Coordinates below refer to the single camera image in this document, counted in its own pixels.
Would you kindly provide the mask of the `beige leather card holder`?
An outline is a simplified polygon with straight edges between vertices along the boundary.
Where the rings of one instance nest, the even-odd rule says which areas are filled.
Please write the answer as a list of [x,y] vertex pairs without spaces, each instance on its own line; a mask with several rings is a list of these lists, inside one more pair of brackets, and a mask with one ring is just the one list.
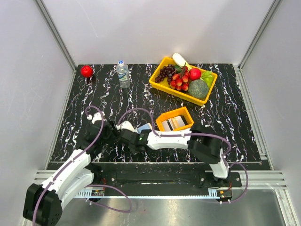
[[141,134],[143,130],[152,130],[152,125],[150,123],[146,123],[136,129],[138,134]]

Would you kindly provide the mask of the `credit card stack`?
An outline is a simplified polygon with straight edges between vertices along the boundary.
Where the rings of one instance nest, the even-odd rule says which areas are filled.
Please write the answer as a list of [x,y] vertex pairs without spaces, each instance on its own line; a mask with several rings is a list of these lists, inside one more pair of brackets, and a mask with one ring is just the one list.
[[173,131],[187,125],[188,123],[183,115],[178,115],[162,121],[164,131]]

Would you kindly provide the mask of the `small yellow card bin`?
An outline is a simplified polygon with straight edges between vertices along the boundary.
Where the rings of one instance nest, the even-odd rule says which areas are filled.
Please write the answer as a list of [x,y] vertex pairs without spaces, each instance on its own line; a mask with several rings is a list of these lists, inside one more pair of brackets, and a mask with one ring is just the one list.
[[161,114],[156,119],[160,131],[179,131],[191,128],[194,121],[186,107]]

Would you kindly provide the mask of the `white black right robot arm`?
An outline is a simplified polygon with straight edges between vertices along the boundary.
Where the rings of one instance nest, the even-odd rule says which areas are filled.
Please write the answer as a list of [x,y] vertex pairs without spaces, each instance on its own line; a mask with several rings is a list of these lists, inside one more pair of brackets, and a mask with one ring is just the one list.
[[200,125],[193,124],[191,128],[178,131],[157,131],[151,126],[138,130],[124,121],[116,126],[116,132],[119,141],[133,154],[167,148],[189,150],[199,161],[209,164],[217,185],[225,186],[231,180],[222,150],[223,142],[229,149],[230,143],[219,135],[202,133]]

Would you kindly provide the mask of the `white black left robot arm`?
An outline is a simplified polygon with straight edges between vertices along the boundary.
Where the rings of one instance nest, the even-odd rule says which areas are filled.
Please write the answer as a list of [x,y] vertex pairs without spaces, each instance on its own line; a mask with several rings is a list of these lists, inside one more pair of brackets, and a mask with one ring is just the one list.
[[55,226],[67,204],[86,186],[101,183],[101,167],[93,164],[102,146],[114,140],[111,125],[101,111],[89,115],[93,126],[69,159],[41,184],[31,184],[25,196],[23,217],[32,224]]

